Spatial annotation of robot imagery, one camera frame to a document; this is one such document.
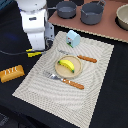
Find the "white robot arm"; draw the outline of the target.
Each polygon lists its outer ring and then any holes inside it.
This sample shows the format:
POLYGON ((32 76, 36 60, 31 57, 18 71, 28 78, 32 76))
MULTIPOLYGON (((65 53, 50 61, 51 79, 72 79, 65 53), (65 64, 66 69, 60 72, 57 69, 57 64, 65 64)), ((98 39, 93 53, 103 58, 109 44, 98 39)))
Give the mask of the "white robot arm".
POLYGON ((48 22, 46 0, 15 0, 20 9, 22 27, 34 50, 44 50, 54 39, 54 26, 48 22))

